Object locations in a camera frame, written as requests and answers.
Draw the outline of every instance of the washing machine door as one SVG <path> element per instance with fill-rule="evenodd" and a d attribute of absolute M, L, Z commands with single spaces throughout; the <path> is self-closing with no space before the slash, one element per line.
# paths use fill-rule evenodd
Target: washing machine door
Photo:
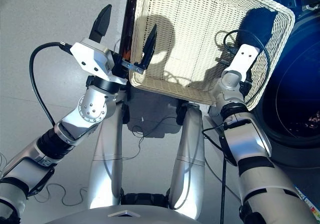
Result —
<path fill-rule="evenodd" d="M 272 160 L 320 206 L 320 12 L 295 24 L 265 93 L 253 110 Z"/>

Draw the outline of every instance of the gray floor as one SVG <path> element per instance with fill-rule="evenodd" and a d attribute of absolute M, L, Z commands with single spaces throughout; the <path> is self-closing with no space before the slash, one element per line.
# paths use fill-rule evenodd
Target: gray floor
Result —
<path fill-rule="evenodd" d="M 102 43 L 113 50 L 121 36 L 126 0 L 1 0 L 0 151 L 8 159 L 51 128 L 30 83 L 28 64 L 31 52 L 46 42 L 65 41 L 73 44 L 87 37 L 97 14 L 107 4 L 112 4 L 112 14 L 109 31 Z M 76 106 L 85 91 L 88 75 L 77 66 L 72 56 L 62 53 L 58 48 L 50 48 L 37 55 L 34 74 L 39 92 L 55 120 L 61 119 Z M 165 96 L 139 91 L 135 98 L 140 101 L 150 98 L 173 102 Z M 132 103 L 132 106 L 139 106 L 137 103 Z M 132 123 L 134 121 L 147 128 L 175 113 L 174 107 L 163 107 L 156 116 L 152 116 L 141 112 L 145 108 L 141 106 L 141 109 L 131 113 Z M 129 129 L 123 127 L 123 155 L 126 157 L 137 152 L 139 141 Z M 126 192 L 165 193 L 170 186 L 181 129 L 172 120 L 166 120 L 159 130 L 153 138 L 143 141 L 137 158 L 124 162 L 123 189 Z M 79 189 L 88 185 L 97 134 L 68 154 L 49 181 L 66 188 L 65 202 L 68 204 L 78 202 Z M 221 177 L 221 156 L 208 143 L 206 156 Z M 229 165 L 227 168 L 227 184 L 237 193 L 237 171 Z M 199 221 L 204 224 L 218 223 L 221 183 L 207 169 L 205 178 L 205 195 Z M 63 206 L 62 189 L 52 186 L 50 190 L 52 196 L 46 203 L 38 203 L 33 197 L 28 200 L 22 216 L 23 224 L 45 223 L 86 208 L 85 202 L 74 207 Z M 38 198 L 44 200 L 46 196 L 43 191 Z M 239 205 L 227 191 L 226 224 L 241 223 Z"/>

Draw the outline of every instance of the black cable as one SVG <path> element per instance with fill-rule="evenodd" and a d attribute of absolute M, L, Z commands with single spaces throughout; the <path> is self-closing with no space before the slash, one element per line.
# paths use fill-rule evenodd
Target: black cable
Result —
<path fill-rule="evenodd" d="M 232 31 L 228 32 L 228 33 L 225 35 L 225 37 L 223 38 L 223 46 L 224 46 L 229 52 L 235 54 L 235 53 L 231 50 L 231 48 L 227 45 L 227 43 L 226 43 L 227 37 L 230 36 L 232 33 L 237 33 L 237 32 L 244 32 L 244 33 L 250 34 L 250 35 L 258 42 L 258 44 L 260 45 L 260 47 L 261 47 L 262 50 L 264 51 L 264 54 L 265 54 L 265 56 L 266 56 L 266 61 L 267 61 L 267 64 L 266 64 L 266 74 L 265 74 L 264 80 L 263 80 L 261 86 L 259 87 L 259 89 L 256 91 L 256 93 L 246 102 L 246 104 L 249 104 L 254 98 L 256 98 L 256 96 L 260 93 L 260 91 L 264 88 L 265 84 L 267 83 L 268 77 L 269 77 L 269 74 L 270 74 L 271 61 L 270 61 L 270 56 L 269 56 L 269 53 L 268 53 L 265 45 L 260 41 L 260 39 L 259 39 L 255 34 L 253 34 L 251 31 L 246 30 L 246 29 L 232 30 Z"/>
<path fill-rule="evenodd" d="M 132 129 L 131 129 L 131 130 L 132 130 L 131 132 L 132 132 L 132 134 L 133 134 L 135 137 L 140 138 L 139 143 L 138 143 L 138 152 L 137 152 L 134 156 L 132 156 L 132 157 L 123 157 L 122 159 L 123 159 L 124 161 L 127 161 L 127 160 L 132 160 L 132 159 L 136 158 L 136 157 L 140 154 L 140 151 L 141 151 L 141 143 L 143 142 L 144 138 L 147 137 L 147 136 L 149 136 L 151 133 L 153 133 L 153 132 L 159 127 L 159 125 L 160 125 L 164 120 L 169 119 L 169 118 L 174 118 L 174 119 L 176 119 L 176 117 L 174 117 L 174 116 L 167 116 L 167 117 L 162 118 L 162 119 L 158 122 L 158 124 L 155 125 L 155 127 L 152 128 L 147 134 L 143 134 L 143 133 L 144 133 L 144 130 L 142 129 L 141 126 L 139 126 L 139 125 L 134 125 L 134 126 L 132 127 Z M 135 133 L 138 133 L 138 132 L 137 132 L 137 131 L 134 132 L 134 128 L 139 128 L 142 136 L 137 136 Z"/>
<path fill-rule="evenodd" d="M 222 183 L 222 180 L 218 177 L 218 175 L 214 172 L 214 170 L 212 170 L 211 166 L 209 165 L 208 161 L 206 158 L 204 158 L 204 162 L 206 164 L 206 166 L 208 167 L 209 171 L 212 173 L 212 175 L 218 179 L 219 182 Z M 227 185 L 225 185 L 225 188 L 239 201 L 239 203 L 241 204 L 241 199 L 240 197 L 233 191 L 230 189 L 230 187 L 228 187 Z"/>
<path fill-rule="evenodd" d="M 64 200 L 65 197 L 66 197 L 66 195 L 67 195 L 67 191 L 66 191 L 65 187 L 64 187 L 63 185 L 61 185 L 61 184 L 58 184 L 58 183 L 50 183 L 50 184 L 46 185 L 46 187 L 45 187 L 46 191 L 48 192 L 48 197 L 46 198 L 46 200 L 44 200 L 44 201 L 38 200 L 35 195 L 33 196 L 34 199 L 35 199 L 38 203 L 46 203 L 47 201 L 50 200 L 50 198 L 51 198 L 51 193 L 50 193 L 50 191 L 49 191 L 49 187 L 50 187 L 50 186 L 58 186 L 58 187 L 61 187 L 61 188 L 63 189 L 63 192 L 64 192 L 64 193 L 63 193 L 63 197 L 61 198 L 61 203 L 62 203 L 64 206 L 66 206 L 66 207 L 74 207 L 74 206 L 77 206 L 77 205 L 83 203 L 83 202 L 84 202 L 84 196 L 83 196 L 83 194 L 81 193 L 81 191 L 88 192 L 88 191 L 85 189 L 86 187 L 80 188 L 80 189 L 79 189 L 79 193 L 80 193 L 81 201 L 79 201 L 79 202 L 77 202 L 77 203 L 75 203 L 75 204 L 66 204 L 66 203 L 65 203 L 65 200 Z"/>
<path fill-rule="evenodd" d="M 215 127 L 212 127 L 212 128 L 207 128 L 207 129 L 204 129 L 201 131 L 202 135 L 204 135 L 216 148 L 218 148 L 220 151 L 223 152 L 222 148 L 220 146 L 218 146 L 218 144 L 216 144 L 207 134 L 205 134 L 206 131 L 209 131 L 209 130 L 215 130 L 217 128 L 220 128 L 222 127 L 223 124 L 221 125 L 218 125 L 218 126 L 215 126 Z"/>
<path fill-rule="evenodd" d="M 226 172 L 227 172 L 227 160 L 226 158 L 223 158 L 220 224 L 224 224 L 224 220 L 225 220 Z"/>
<path fill-rule="evenodd" d="M 31 56 L 30 56 L 30 62 L 29 62 L 29 74 L 30 74 L 30 79 L 31 79 L 31 84 L 35 93 L 36 98 L 38 99 L 42 109 L 44 110 L 46 116 L 49 118 L 52 126 L 55 126 L 55 121 L 53 119 L 53 117 L 51 116 L 50 112 L 48 111 L 44 101 L 42 100 L 37 85 L 36 85 L 36 81 L 35 81 L 35 76 L 34 76 L 34 61 L 35 61 L 35 57 L 37 55 L 38 52 L 40 52 L 42 49 L 45 48 L 49 48 L 49 47 L 59 47 L 60 46 L 60 42 L 48 42 L 46 44 L 40 45 L 38 46 L 36 49 L 34 49 L 34 51 L 32 52 Z"/>

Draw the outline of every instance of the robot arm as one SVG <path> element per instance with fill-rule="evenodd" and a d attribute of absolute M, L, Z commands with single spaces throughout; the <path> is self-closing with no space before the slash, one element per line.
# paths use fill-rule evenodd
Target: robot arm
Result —
<path fill-rule="evenodd" d="M 221 147 L 226 159 L 238 167 L 240 217 L 245 224 L 315 224 L 294 185 L 270 161 L 269 140 L 239 92 L 239 82 L 245 79 L 243 75 L 258 53 L 254 47 L 242 45 L 211 92 L 216 100 L 215 111 L 223 120 Z"/>
<path fill-rule="evenodd" d="M 41 191 L 63 157 L 93 133 L 104 118 L 112 116 L 115 109 L 115 94 L 88 86 L 73 111 L 5 167 L 0 180 L 0 203 L 5 207 L 0 207 L 0 217 L 20 217 L 26 198 Z"/>
<path fill-rule="evenodd" d="M 2 171 L 1 223 L 19 223 L 27 197 L 40 192 L 63 157 L 93 133 L 104 118 L 114 114 L 118 91 L 127 83 L 128 70 L 142 74 L 148 68 L 156 45 L 157 26 L 146 40 L 141 63 L 131 64 L 99 43 L 106 34 L 110 13 L 111 5 L 100 12 L 90 39 L 84 38 L 73 46 L 60 43 L 62 50 L 73 55 L 81 68 L 94 76 L 88 77 L 86 92 L 77 107 L 24 148 Z"/>

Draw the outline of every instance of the wicker basket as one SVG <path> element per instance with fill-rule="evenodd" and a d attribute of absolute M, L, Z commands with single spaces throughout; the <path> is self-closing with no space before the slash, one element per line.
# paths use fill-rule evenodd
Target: wicker basket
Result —
<path fill-rule="evenodd" d="M 271 75 L 295 22 L 292 11 L 281 4 L 273 0 L 137 0 L 132 62 L 140 62 L 143 45 L 154 24 L 158 33 L 148 70 L 143 75 L 131 72 L 131 84 L 184 100 L 214 104 L 209 91 L 226 68 L 221 60 L 231 62 L 233 59 L 225 54 L 223 38 L 239 28 L 249 10 L 261 7 L 278 11 L 272 38 L 266 45 Z M 262 84 L 266 67 L 267 59 L 262 53 L 251 69 L 253 84 L 245 100 Z M 257 105 L 261 95 L 262 91 L 248 104 L 249 110 Z"/>

